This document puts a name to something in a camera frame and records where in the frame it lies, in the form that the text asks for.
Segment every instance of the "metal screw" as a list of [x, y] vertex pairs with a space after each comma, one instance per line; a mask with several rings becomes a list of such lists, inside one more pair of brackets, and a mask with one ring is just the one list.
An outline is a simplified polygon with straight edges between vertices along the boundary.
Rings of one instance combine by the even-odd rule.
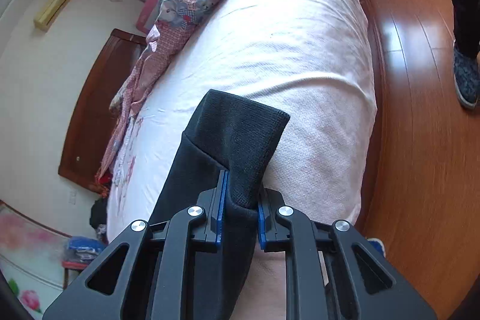
[[293, 214], [293, 209], [289, 206], [282, 206], [278, 208], [278, 213], [282, 216], [291, 216]]
[[350, 224], [345, 220], [338, 220], [335, 223], [335, 228], [337, 228], [339, 231], [345, 232], [350, 229]]
[[192, 206], [191, 208], [188, 209], [188, 214], [190, 216], [200, 216], [203, 213], [203, 209], [200, 206]]
[[137, 220], [131, 223], [130, 228], [132, 228], [132, 230], [134, 230], [135, 232], [140, 232], [143, 231], [146, 226], [147, 224], [145, 221]]

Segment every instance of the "gray shoe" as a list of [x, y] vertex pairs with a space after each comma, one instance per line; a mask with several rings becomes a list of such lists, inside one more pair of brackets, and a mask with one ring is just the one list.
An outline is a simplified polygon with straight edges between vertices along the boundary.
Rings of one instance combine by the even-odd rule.
[[480, 88], [480, 74], [476, 59], [462, 55], [456, 47], [453, 50], [453, 73], [455, 90], [460, 104], [473, 110], [477, 105]]

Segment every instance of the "wooden bed frame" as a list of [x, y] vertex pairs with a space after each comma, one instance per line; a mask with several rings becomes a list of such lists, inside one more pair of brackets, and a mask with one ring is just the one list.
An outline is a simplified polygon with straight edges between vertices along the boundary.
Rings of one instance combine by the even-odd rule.
[[385, 62], [383, 60], [382, 44], [380, 33], [375, 20], [374, 9], [370, 0], [360, 0], [360, 4], [368, 19], [368, 41], [371, 49], [371, 60], [373, 64], [373, 77], [375, 87], [375, 100], [377, 102], [377, 114], [375, 124], [370, 137], [367, 152], [367, 161], [361, 186], [361, 210], [355, 227], [363, 233], [365, 221], [370, 210], [370, 203], [374, 196], [377, 173], [382, 155], [383, 140], [383, 97], [385, 96]]

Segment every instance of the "person's leg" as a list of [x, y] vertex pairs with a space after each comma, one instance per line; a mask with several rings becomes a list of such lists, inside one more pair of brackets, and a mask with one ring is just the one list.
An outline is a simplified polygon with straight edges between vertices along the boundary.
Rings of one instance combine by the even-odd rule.
[[460, 103], [473, 109], [480, 76], [476, 57], [480, 41], [480, 0], [452, 0], [454, 8], [454, 77]]

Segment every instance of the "shoe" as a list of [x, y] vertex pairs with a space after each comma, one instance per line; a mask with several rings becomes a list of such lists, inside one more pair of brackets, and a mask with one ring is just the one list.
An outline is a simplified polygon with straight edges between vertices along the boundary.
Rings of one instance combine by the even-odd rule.
[[458, 101], [465, 109], [473, 110], [477, 105], [480, 75], [476, 59], [462, 55], [453, 49], [453, 74]]
[[378, 251], [380, 254], [385, 258], [386, 257], [386, 251], [385, 251], [385, 246], [383, 245], [383, 241], [377, 238], [370, 238], [367, 239], [370, 244]]

